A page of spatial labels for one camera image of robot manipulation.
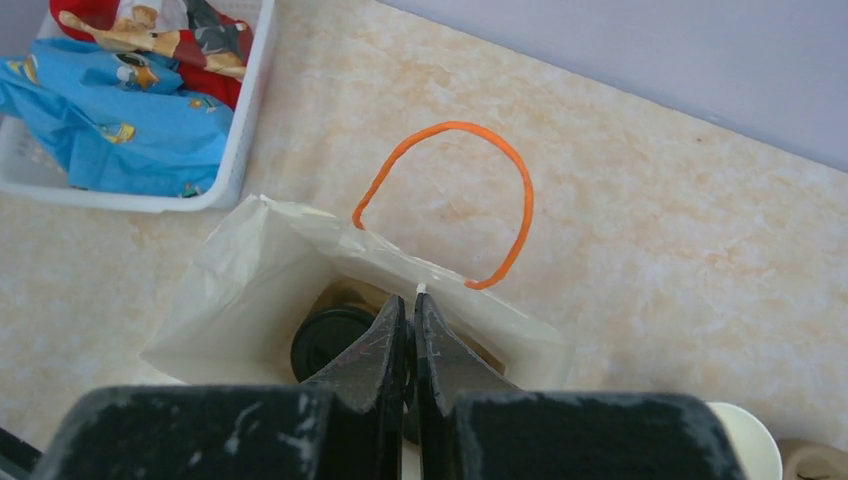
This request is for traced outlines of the paper takeout bag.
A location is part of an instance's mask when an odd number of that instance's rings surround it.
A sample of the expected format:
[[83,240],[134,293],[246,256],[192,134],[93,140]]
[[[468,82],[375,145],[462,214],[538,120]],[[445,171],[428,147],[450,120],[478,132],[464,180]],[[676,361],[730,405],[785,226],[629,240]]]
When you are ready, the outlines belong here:
[[[522,180],[517,238],[483,280],[408,255],[362,222],[397,160],[418,142],[448,130],[465,131],[499,148]],[[302,203],[247,197],[187,268],[169,316],[141,358],[187,384],[291,384],[292,340],[327,285],[353,278],[410,300],[416,286],[425,283],[449,326],[492,354],[510,382],[526,390],[561,389],[573,364],[573,342],[492,292],[527,240],[533,208],[529,171],[503,138],[463,121],[430,126],[392,151],[348,220]]]

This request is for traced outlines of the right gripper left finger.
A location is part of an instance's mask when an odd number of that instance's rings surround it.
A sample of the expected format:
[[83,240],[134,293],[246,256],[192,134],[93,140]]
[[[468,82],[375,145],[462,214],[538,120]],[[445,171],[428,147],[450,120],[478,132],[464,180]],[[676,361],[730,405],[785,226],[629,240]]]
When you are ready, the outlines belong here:
[[83,396],[37,479],[397,479],[404,302],[296,385],[114,386]]

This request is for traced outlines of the black cup lid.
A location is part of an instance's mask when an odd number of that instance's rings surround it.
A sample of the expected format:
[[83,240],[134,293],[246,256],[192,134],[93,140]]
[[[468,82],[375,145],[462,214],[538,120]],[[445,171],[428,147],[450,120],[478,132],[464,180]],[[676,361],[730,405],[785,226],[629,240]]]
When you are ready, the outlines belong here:
[[334,360],[373,324],[376,315],[338,306],[310,315],[295,332],[290,349],[294,376],[303,382]]

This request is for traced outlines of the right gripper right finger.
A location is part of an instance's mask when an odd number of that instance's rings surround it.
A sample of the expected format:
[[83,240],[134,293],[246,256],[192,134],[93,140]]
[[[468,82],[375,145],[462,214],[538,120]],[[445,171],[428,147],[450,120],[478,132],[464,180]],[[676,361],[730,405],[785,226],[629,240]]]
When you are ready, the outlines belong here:
[[688,395],[527,391],[417,296],[416,399],[425,479],[740,479],[718,418]]

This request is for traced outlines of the stack of paper cups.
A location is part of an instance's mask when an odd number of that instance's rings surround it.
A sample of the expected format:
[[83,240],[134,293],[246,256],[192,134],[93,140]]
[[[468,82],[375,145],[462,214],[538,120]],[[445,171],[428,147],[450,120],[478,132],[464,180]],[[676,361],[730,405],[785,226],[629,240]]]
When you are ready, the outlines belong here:
[[708,402],[720,420],[747,479],[780,480],[783,467],[776,441],[747,410],[725,402]]

